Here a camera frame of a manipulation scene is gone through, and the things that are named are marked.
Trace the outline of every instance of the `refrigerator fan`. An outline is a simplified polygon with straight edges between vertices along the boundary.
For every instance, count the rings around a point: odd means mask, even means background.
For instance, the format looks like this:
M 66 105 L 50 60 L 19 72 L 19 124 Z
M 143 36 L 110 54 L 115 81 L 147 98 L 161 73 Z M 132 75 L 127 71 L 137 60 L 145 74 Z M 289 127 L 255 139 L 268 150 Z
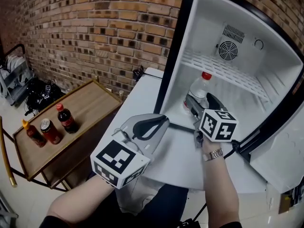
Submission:
M 238 55 L 238 49 L 236 44 L 231 41 L 224 41 L 220 44 L 218 53 L 224 60 L 232 60 Z

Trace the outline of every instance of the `wristwatch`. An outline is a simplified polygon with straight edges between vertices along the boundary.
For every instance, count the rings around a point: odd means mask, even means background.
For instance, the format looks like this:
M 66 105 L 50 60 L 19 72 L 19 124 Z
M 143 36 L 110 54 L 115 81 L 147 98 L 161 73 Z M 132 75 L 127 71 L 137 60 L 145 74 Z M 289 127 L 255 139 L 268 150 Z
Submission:
M 215 150 L 215 151 L 212 151 L 210 153 L 207 153 L 207 154 L 203 154 L 203 159 L 204 161 L 211 161 L 217 157 L 221 157 L 223 156 L 223 150 L 222 148 L 218 149 L 218 150 Z

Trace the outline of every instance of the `hand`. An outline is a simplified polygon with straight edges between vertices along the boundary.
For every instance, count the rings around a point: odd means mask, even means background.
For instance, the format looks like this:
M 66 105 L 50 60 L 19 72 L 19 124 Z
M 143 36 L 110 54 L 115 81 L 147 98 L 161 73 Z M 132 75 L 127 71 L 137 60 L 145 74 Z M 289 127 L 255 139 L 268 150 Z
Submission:
M 203 134 L 203 152 L 204 153 L 210 153 L 212 151 L 218 150 L 220 149 L 220 143 L 219 142 L 211 142 L 209 140 L 209 138 L 207 138 L 204 134 Z

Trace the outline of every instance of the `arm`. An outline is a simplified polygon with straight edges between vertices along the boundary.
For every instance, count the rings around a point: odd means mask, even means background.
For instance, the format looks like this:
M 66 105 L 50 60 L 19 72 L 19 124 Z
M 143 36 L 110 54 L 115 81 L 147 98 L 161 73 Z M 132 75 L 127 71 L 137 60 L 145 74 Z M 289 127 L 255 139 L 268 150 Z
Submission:
M 113 190 L 110 184 L 96 175 L 55 199 L 47 215 L 70 224 L 78 223 L 88 218 Z
M 220 148 L 204 136 L 203 152 L 210 153 Z M 209 227 L 219 228 L 227 223 L 238 221 L 238 195 L 230 179 L 223 157 L 204 163 L 206 203 Z

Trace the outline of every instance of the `water bottle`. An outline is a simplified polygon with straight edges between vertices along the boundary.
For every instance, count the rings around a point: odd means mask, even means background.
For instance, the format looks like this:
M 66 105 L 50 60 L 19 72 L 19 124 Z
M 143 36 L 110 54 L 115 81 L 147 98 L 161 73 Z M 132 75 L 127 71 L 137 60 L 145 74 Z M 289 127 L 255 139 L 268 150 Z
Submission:
M 190 90 L 188 91 L 188 95 L 193 96 L 193 98 L 204 108 L 209 107 L 206 95 L 209 91 L 209 82 L 211 77 L 211 74 L 202 72 L 201 77 L 197 78 L 191 84 Z M 188 112 L 189 108 L 187 107 L 186 99 L 184 100 L 184 106 L 185 110 Z

